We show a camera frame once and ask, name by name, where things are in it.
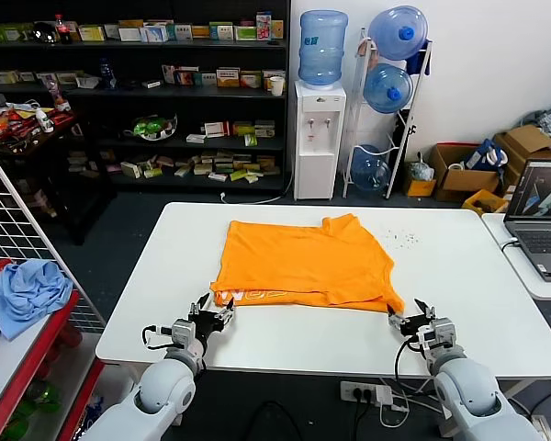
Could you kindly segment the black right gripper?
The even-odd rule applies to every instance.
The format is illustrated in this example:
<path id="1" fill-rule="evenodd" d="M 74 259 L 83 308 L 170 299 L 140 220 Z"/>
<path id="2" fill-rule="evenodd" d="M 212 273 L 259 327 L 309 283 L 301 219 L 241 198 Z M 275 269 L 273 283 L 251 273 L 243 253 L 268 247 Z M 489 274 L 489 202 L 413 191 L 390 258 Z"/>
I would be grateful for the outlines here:
<path id="1" fill-rule="evenodd" d="M 430 325 L 436 317 L 435 308 L 422 300 L 415 299 L 414 301 L 423 315 L 403 318 L 388 304 L 388 324 L 391 327 L 400 328 L 400 333 L 404 337 L 417 337 L 425 342 L 430 342 L 434 339 L 434 331 Z"/>

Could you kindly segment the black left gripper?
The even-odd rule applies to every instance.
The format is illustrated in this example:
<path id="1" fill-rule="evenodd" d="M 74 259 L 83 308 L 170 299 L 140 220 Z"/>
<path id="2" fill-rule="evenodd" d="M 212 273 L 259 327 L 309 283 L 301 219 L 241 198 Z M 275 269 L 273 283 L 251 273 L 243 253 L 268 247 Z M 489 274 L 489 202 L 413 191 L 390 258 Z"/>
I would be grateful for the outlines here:
<path id="1" fill-rule="evenodd" d="M 195 336 L 201 343 L 206 343 L 213 333 L 221 333 L 234 315 L 234 299 L 230 299 L 226 307 L 218 312 L 204 311 L 208 302 L 209 292 L 192 302 L 188 320 L 196 326 Z"/>

